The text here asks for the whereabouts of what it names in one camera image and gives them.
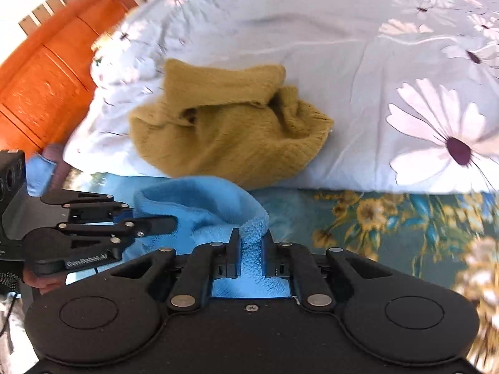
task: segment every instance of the blue fabric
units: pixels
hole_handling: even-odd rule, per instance
[[[123,253],[123,261],[161,247],[177,254],[191,253],[204,243],[228,242],[239,228],[242,247],[241,276],[214,281],[212,296],[223,298],[289,297],[288,281],[261,274],[261,237],[269,229],[269,215],[249,193],[217,177],[183,177],[138,191],[134,216],[173,215],[178,227],[170,235],[137,239]]]
[[[26,161],[26,183],[29,195],[40,197],[56,169],[56,164],[35,153]]]

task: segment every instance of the black cable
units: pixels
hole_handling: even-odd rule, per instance
[[[8,328],[8,320],[9,318],[11,317],[11,314],[12,314],[12,310],[14,309],[14,304],[16,303],[16,300],[17,300],[17,296],[19,295],[19,292],[16,292],[16,295],[14,295],[14,298],[12,299],[12,302],[11,302],[11,307],[8,309],[8,312],[7,312],[7,316],[5,318],[5,322],[3,322],[3,328],[2,330],[0,331],[0,338],[4,335],[5,331],[7,330]]]

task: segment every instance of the human hand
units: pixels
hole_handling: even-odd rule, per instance
[[[22,280],[30,287],[40,289],[42,295],[66,285],[66,277],[67,274],[53,277],[37,277],[26,267],[24,267],[22,273]]]

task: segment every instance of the screw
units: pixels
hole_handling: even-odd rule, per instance
[[[248,312],[256,312],[258,311],[259,306],[258,305],[255,305],[255,304],[249,304],[249,305],[246,305],[245,309],[248,311]]]
[[[196,303],[196,299],[190,295],[176,295],[170,302],[178,308],[191,307]]]
[[[333,300],[326,294],[314,294],[307,298],[307,302],[315,307],[327,307]]]

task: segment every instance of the orange headboard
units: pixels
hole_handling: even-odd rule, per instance
[[[0,66],[0,150],[27,156],[65,143],[85,117],[95,85],[91,45],[134,0],[73,0]]]

